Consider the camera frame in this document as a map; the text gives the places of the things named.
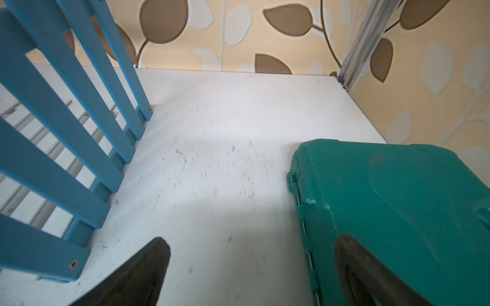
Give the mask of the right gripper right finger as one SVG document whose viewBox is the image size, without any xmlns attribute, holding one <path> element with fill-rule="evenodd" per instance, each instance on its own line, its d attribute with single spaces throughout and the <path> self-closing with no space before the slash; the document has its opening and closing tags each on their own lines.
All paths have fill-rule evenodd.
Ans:
<svg viewBox="0 0 490 306">
<path fill-rule="evenodd" d="M 340 236 L 335 262 L 347 305 L 430 305 L 351 235 Z"/>
</svg>

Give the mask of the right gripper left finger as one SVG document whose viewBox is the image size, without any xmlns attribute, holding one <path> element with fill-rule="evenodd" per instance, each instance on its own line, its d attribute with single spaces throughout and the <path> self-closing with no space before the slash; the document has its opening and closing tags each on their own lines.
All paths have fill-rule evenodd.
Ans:
<svg viewBox="0 0 490 306">
<path fill-rule="evenodd" d="M 168 269 L 171 249 L 161 237 L 139 252 L 73 305 L 156 305 Z"/>
</svg>

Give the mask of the blue white two-tier shelf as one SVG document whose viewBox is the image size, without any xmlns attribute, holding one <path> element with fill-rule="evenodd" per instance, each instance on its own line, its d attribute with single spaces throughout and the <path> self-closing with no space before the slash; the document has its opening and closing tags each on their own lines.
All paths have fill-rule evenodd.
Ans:
<svg viewBox="0 0 490 306">
<path fill-rule="evenodd" d="M 1 268 L 68 283 L 153 111 L 106 1 L 1 4 Z"/>
</svg>

